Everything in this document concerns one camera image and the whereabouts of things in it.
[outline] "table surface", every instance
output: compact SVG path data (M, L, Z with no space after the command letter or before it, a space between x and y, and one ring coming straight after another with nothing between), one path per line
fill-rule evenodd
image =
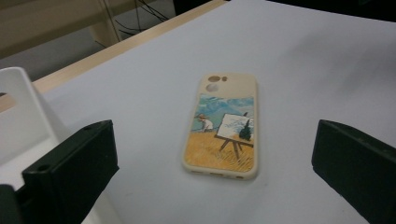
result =
M75 132L112 119L125 223L367 223L311 165L320 119L396 146L396 24L233 0L44 93ZM200 78L253 74L259 174L192 175L181 155Z

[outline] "yellow field painting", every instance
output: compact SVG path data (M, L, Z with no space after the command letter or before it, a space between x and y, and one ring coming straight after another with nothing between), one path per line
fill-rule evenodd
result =
M238 160L232 142L219 151L225 140L216 138L215 135L216 133L190 133L185 161L194 166L237 172L247 172L253 167L252 147L242 145L242 150L238 149Z

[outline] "wooden furniture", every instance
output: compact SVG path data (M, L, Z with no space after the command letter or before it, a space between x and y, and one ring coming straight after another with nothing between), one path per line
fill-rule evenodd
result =
M118 2L116 4L117 6L121 6L122 4L125 4L125 2L122 2L122 0L117 0L117 2ZM78 75L92 69L96 65L106 62L111 58L114 58L117 55L120 55L129 49L135 48L141 44L150 41L151 39L157 36L160 36L172 29L175 29L176 27L195 19L205 14L207 11L210 11L216 7L223 5L224 3L225 3L224 1L220 1L220 0L211 1L205 5L195 8L194 10L183 13L169 21L160 23L157 26L148 29L147 31L144 31L138 35L134 35L124 41L121 41L117 45L113 45L109 48L103 49L100 52L97 52L88 58L73 63L69 66L66 66L65 68L57 72L54 72L52 74L49 74L46 77L42 77L39 80L35 81L34 84L37 87L38 91L40 92L49 91L53 88L62 85L71 78L77 77ZM115 10L118 13L122 12L122 9L118 7L115 7ZM7 95L1 96L0 112L10 108L13 104L14 103L9 96Z
M85 27L109 47L121 41L113 17L133 8L134 0L0 0L0 59Z

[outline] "floor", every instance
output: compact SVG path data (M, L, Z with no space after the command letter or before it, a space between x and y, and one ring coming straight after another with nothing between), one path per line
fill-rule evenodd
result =
M148 29L164 21L165 18L175 17L175 8L172 0L157 0L148 5L162 15L154 10L157 17L151 15L148 13L149 8L144 7L147 11L139 8L137 11L131 10L115 18L119 22L117 25L123 39L130 37L131 35L129 34L137 34L139 29ZM1 59L0 69L12 66L22 67L26 70L30 79L35 81L71 63L88 57L103 48L103 46L92 39L89 29L85 28Z

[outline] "phone case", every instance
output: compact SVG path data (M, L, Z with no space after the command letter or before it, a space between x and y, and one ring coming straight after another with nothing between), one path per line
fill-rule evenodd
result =
M204 76L191 116L183 166L196 174L254 177L259 165L257 116L253 75Z

